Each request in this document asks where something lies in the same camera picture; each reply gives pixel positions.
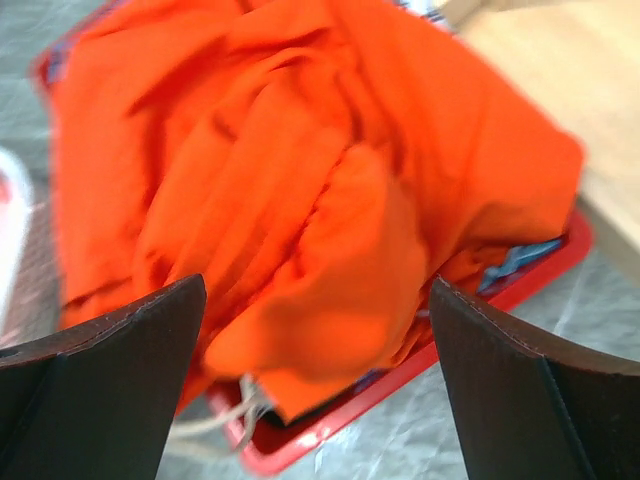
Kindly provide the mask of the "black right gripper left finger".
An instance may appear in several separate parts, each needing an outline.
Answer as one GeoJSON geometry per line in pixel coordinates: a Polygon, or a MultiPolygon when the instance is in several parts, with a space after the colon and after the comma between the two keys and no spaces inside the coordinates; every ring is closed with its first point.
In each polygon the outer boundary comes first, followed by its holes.
{"type": "Polygon", "coordinates": [[[155,478],[205,303],[192,275],[2,349],[2,478],[155,478]]]}

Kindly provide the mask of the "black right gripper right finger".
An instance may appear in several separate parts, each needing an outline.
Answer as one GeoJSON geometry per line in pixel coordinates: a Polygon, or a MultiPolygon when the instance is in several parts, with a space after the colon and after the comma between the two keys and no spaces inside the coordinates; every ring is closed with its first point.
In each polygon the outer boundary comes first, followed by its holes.
{"type": "Polygon", "coordinates": [[[443,279],[429,306],[469,478],[638,478],[638,362],[556,336],[443,279]]]}

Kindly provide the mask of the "orange drawstring shorts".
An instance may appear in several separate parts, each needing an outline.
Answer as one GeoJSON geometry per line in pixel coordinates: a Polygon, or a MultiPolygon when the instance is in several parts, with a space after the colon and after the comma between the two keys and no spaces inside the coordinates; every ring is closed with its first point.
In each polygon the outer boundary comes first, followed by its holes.
{"type": "Polygon", "coordinates": [[[290,421],[560,237],[583,154],[388,1],[126,1],[52,54],[64,327],[176,280],[207,306],[182,393],[252,376],[290,421]]]}

